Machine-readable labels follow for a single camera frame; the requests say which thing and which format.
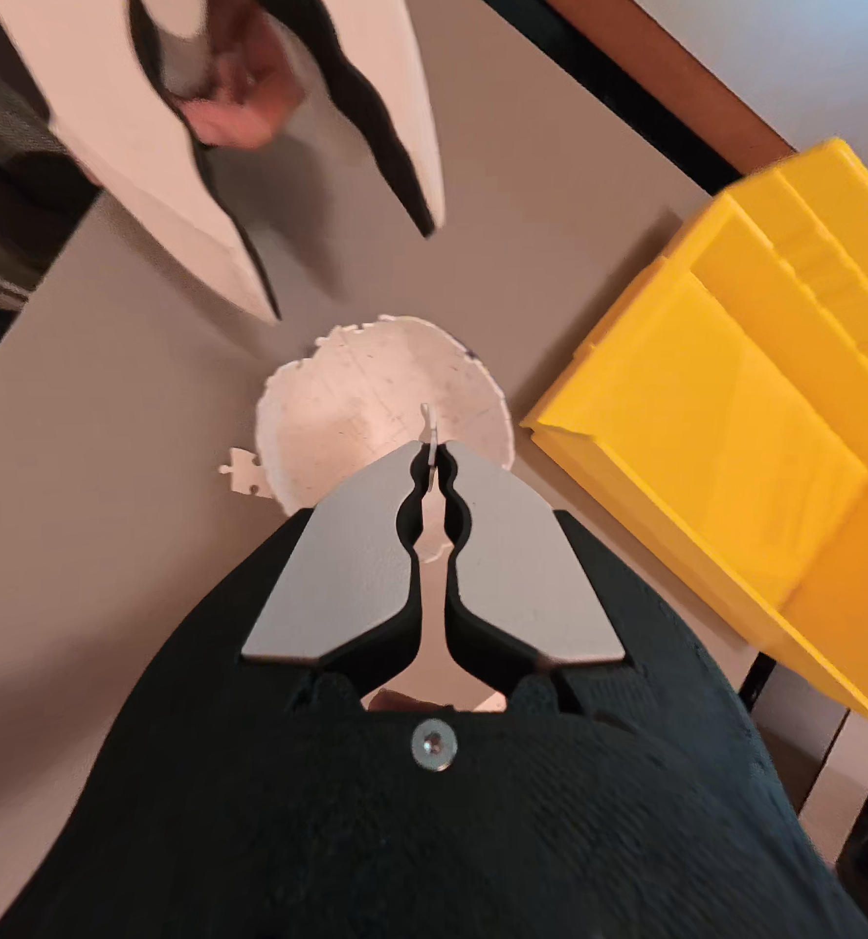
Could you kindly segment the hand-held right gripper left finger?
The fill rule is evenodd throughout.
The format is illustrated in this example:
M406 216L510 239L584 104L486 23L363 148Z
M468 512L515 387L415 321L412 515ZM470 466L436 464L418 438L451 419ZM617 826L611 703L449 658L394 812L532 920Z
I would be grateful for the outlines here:
M244 659L341 674L375 691L423 637L416 543L430 482L427 443L359 470L311 510L241 649Z

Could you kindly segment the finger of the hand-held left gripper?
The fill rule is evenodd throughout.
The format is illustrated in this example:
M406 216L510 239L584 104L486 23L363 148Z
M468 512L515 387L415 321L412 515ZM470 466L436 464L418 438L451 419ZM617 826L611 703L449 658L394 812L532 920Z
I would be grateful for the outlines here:
M336 109L357 130L421 235L444 225L440 145L404 1L265 1L306 48Z
M208 288L279 319L267 273L225 206L174 101L141 58L141 2L0 1L0 28L46 105L51 133Z

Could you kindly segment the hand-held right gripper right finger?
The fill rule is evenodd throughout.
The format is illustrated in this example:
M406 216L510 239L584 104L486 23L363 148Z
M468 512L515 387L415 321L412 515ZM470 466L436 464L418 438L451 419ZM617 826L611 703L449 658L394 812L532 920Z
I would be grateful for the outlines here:
M444 630L453 660L500 694L528 676L626 652L551 505L465 443L438 447L451 541Z

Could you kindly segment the white jigsaw piece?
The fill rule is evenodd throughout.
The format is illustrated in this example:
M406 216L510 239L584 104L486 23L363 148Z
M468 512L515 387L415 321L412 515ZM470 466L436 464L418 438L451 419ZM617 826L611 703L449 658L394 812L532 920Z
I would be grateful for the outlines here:
M427 487L426 492L433 490L437 475L437 460L439 450L439 417L433 403L424 402L421 405L424 428L421 442L427 447Z
M228 462L218 466L218 474L227 476L232 492L242 496L275 500L258 454L237 447L228 452Z

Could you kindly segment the colourful puzzle ball shell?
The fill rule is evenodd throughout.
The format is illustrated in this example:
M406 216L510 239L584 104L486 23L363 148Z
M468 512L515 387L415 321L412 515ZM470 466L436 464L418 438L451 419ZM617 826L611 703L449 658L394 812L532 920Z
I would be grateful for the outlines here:
M498 382L463 344L416 316L337 326L312 354L265 382L254 451L284 516L314 507L348 477L421 441L433 403L440 442L459 440L510 470L512 417Z

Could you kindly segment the person's left hand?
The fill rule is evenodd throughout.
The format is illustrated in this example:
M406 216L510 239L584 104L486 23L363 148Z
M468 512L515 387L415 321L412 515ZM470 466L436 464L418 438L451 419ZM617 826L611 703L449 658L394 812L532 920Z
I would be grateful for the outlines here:
M212 75L203 94L177 100L209 147L256 150L287 124L305 97L270 17L258 2L211 1Z

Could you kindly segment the large yellow plastic bin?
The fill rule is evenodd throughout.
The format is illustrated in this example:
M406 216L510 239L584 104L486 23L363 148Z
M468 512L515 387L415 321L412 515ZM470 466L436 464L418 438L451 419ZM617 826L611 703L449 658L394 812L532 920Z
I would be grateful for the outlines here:
M730 185L523 426L748 644L868 718L868 168Z

